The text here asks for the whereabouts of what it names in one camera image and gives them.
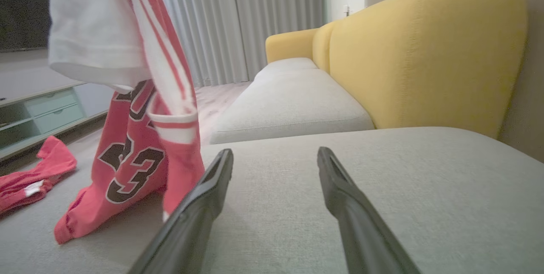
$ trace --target printed number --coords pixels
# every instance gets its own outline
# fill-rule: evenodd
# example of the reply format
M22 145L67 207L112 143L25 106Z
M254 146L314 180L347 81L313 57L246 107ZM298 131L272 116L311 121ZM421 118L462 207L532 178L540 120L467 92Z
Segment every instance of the printed number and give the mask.
M136 98L140 96L140 94L142 93L142 91L144 90L144 87L146 86L146 84L148 84L148 82L150 81L142 81L138 83L136 87L134 88L134 90L132 90L131 92L127 94L119 94L117 97L115 97L115 101L130 102L129 116L134 121L140 121L144 118L145 110L147 109L147 106L149 105L151 96L153 96L153 94L155 93L155 87L153 87L153 89L151 90L151 93L147 96L147 99L145 100L144 105L140 107L140 109L134 110L134 107L133 107L135 105L134 100L136 100Z
M125 144L112 144L106 151L99 156L99 160L109 165L115 172L125 163L130 157L134 149L134 143L130 137L127 137ZM148 147L142 150L136 155L134 160L130 163L131 166L143 167L145 162L151 162L151 165L147 169L138 169L136 174L128 182L134 184L134 187L130 191L124 191L125 185L120 184L117 179L113 179L106 192L106 198L114 203L121 204L142 189L146 181L157 170L159 164L164 159L164 151L156 148Z

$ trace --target sofa armrest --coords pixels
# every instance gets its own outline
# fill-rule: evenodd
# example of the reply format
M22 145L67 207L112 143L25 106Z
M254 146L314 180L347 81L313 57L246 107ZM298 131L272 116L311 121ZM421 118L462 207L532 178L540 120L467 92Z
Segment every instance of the sofa armrest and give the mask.
M313 35L318 28L288 32L269 36L266 39L266 59L268 63L293 57L312 58Z

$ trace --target wall outlet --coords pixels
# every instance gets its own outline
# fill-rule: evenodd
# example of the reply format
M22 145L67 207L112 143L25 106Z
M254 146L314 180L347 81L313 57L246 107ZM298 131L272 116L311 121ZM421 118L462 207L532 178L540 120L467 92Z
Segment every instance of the wall outlet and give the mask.
M342 7L342 11L344 12L344 14L346 15L346 17L349 16L349 5L344 5L344 7Z

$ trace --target red and white striped sleeve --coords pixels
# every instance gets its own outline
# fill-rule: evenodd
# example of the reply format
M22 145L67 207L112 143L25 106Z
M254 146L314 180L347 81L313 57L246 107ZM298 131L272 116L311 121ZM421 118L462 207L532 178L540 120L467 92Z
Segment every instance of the red and white striped sleeve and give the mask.
M202 176L196 96L179 38L162 0L130 0L144 55L157 88L147 113L169 160L164 210L171 213L187 193L184 179Z

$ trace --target red garment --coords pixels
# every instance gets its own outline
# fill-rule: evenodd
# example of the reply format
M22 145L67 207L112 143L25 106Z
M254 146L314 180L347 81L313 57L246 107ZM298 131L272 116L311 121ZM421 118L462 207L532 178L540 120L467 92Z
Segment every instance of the red garment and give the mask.
M60 177L77 164L66 145L53 136L45 140L37 157L42 161L32 170L0 177L0 214L43 199Z
M93 162L93 183L57 223L58 243L91 233L164 185L168 216L204 174L196 96L163 1L128 1L153 81L141 82L129 94L114 94Z
M152 122L150 116L157 115L145 111L151 101L161 101L153 99L154 94L151 80L138 84L129 94L114 94L93 162L93 183L80 190L57 223L54 233L59 244L91 233L111 216L166 185L167 178L164 209L169 214L203 175L196 116L177 123ZM185 144L161 141L157 130L173 130L167 133L170 140L188 140Z

